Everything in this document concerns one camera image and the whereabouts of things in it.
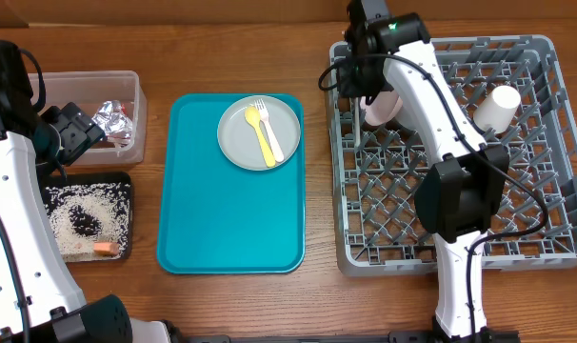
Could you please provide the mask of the aluminium foil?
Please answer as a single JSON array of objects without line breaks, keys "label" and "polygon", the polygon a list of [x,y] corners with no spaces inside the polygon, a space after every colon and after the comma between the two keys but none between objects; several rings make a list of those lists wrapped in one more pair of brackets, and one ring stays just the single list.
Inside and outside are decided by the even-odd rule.
[{"label": "aluminium foil", "polygon": [[108,142],[121,146],[125,146],[130,142],[133,123],[127,115],[124,104],[119,100],[104,102],[98,108],[92,120],[104,131]]}]

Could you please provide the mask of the white round plate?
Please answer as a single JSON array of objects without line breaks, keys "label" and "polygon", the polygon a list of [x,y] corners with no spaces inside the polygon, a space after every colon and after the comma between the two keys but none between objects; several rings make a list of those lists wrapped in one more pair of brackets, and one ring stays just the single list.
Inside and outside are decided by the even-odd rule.
[{"label": "white round plate", "polygon": [[365,122],[372,127],[385,125],[392,120],[403,106],[403,101],[397,91],[382,91],[371,105],[366,104],[366,98],[360,98],[360,112]]}]

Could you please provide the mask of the white plastic fork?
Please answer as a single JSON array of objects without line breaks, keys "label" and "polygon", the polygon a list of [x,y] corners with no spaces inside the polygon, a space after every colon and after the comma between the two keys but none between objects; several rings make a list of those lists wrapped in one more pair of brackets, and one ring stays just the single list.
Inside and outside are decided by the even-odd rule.
[{"label": "white plastic fork", "polygon": [[277,163],[281,163],[285,160],[285,156],[269,122],[269,111],[264,100],[262,98],[257,99],[255,101],[255,107],[260,113],[261,121],[264,123],[274,159]]}]

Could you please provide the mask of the yellow plastic spoon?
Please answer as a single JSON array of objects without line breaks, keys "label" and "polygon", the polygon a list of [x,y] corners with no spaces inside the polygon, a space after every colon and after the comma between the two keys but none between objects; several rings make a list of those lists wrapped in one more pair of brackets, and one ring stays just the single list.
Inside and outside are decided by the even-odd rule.
[{"label": "yellow plastic spoon", "polygon": [[264,137],[260,123],[261,117],[260,112],[254,107],[247,107],[245,110],[245,118],[246,121],[253,127],[255,134],[257,136],[257,140],[261,149],[261,153],[263,154],[263,158],[267,167],[274,167],[276,165],[275,158],[273,153],[269,147],[269,144]]}]

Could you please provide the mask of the orange food cube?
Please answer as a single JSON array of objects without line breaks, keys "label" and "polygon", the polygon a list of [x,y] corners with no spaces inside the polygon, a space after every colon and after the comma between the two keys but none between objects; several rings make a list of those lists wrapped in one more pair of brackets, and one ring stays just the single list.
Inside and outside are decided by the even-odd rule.
[{"label": "orange food cube", "polygon": [[93,245],[93,250],[98,255],[116,256],[120,253],[120,246],[114,242],[96,242]]}]

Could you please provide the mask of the grey round plate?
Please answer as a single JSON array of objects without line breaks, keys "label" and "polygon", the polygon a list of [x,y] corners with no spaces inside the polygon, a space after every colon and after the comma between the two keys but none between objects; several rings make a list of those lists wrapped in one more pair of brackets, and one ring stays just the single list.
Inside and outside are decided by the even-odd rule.
[{"label": "grey round plate", "polygon": [[[255,101],[262,98],[269,111],[269,122],[285,160],[274,167],[267,167],[261,153],[253,127],[246,121],[245,110],[255,107]],[[255,94],[244,96],[230,104],[221,116],[217,129],[217,140],[224,156],[236,166],[254,172],[263,172],[288,163],[297,153],[302,140],[303,109],[290,95]],[[269,144],[264,123],[261,131]]]}]

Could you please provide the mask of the white paper cup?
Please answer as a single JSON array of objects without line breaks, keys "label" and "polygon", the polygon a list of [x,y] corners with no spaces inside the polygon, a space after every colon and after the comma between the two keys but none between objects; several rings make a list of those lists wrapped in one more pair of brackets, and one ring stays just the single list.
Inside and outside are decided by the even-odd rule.
[{"label": "white paper cup", "polygon": [[474,124],[481,132],[493,130],[497,134],[503,133],[520,104],[520,93],[516,89],[507,85],[498,86],[474,112]]}]

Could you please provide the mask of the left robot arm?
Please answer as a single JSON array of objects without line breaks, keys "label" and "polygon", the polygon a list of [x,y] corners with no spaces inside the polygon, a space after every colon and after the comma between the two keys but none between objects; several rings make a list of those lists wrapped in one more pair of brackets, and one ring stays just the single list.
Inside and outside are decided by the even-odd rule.
[{"label": "left robot arm", "polygon": [[0,341],[181,342],[170,322],[129,316],[111,294],[89,303],[59,252],[39,180],[72,164],[104,132],[72,102],[33,91],[29,51],[0,40]]}]

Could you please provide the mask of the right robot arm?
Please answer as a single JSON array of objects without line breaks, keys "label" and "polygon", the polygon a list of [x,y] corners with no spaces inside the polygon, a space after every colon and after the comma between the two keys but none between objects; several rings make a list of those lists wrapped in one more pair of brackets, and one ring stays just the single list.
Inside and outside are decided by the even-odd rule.
[{"label": "right robot arm", "polygon": [[372,104],[391,87],[425,147],[428,172],[414,195],[417,216],[432,235],[439,301],[434,331],[444,342],[490,342],[482,306],[482,241],[498,212],[507,153],[491,148],[451,93],[435,48],[415,13],[393,16],[383,1],[347,7],[350,45],[341,85]]}]

